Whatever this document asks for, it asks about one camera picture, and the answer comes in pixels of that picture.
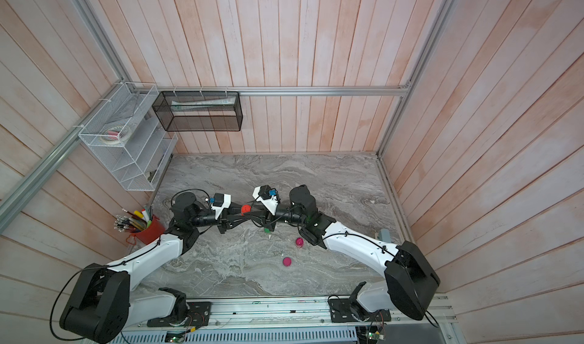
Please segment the red paint jar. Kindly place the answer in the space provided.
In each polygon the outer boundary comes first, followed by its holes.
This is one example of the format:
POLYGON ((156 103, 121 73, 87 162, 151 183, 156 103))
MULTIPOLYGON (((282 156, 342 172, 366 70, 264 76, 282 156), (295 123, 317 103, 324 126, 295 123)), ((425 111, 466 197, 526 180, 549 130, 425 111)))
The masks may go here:
POLYGON ((247 213, 250 213, 250 212, 251 212, 251 210, 252 210, 252 206, 251 206, 251 205, 249 205, 249 204, 246 204, 246 205, 243 205, 243 206, 241 207, 241 210, 240 210, 240 211, 241 211, 241 214, 244 216, 244 215, 246 215, 247 213))

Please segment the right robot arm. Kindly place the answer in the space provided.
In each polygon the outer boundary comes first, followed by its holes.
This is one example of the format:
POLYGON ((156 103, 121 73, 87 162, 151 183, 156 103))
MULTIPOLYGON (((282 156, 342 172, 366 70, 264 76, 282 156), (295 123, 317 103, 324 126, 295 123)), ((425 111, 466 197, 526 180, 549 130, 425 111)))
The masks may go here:
POLYGON ((415 321, 437 321, 428 308, 440 278, 418 246, 410 241, 400 245, 377 240, 354 231, 318 210, 315 197, 306 185, 289 193, 290 205, 280 206, 277 190, 268 185, 256 187, 253 194, 267 210, 270 227, 279 222, 296 225, 305 242, 351 257, 377 272, 383 280, 359 283, 347 299, 337 298, 340 311, 363 320, 367 315, 397 309, 415 321))

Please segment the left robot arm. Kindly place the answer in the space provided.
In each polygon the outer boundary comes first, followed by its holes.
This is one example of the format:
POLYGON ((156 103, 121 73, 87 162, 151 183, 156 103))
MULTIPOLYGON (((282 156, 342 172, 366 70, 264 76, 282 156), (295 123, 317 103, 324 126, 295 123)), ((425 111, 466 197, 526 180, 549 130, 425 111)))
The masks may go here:
POLYGON ((153 242, 114 262, 92 263, 75 273, 71 295, 59 318, 59 327, 78 339, 108 343, 126 327, 149 321, 185 327, 193 322, 186 294, 162 288, 137 294, 141 281, 164 264, 187 253, 207 228, 222 232, 250 220, 255 202, 234 203, 216 193, 197 200, 193 190, 178 193, 170 202, 169 228, 153 242))

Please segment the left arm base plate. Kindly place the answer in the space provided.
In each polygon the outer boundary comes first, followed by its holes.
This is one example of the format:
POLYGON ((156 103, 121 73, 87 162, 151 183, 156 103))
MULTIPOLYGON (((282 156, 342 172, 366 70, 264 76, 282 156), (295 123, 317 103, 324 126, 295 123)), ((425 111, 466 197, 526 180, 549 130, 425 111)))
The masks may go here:
POLYGON ((211 313, 210 301, 187 301, 178 304, 171 314, 147 322, 147 327, 205 327, 211 313))

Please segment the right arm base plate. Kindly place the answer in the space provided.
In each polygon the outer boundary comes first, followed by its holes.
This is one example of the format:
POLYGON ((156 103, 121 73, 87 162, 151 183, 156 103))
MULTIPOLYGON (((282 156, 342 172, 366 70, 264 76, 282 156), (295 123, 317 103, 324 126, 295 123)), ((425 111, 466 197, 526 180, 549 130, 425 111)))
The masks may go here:
POLYGON ((384 324, 392 320, 388 310, 369 312, 352 298, 340 298, 337 295, 332 295, 328 297, 327 303, 333 323, 379 322, 384 324))

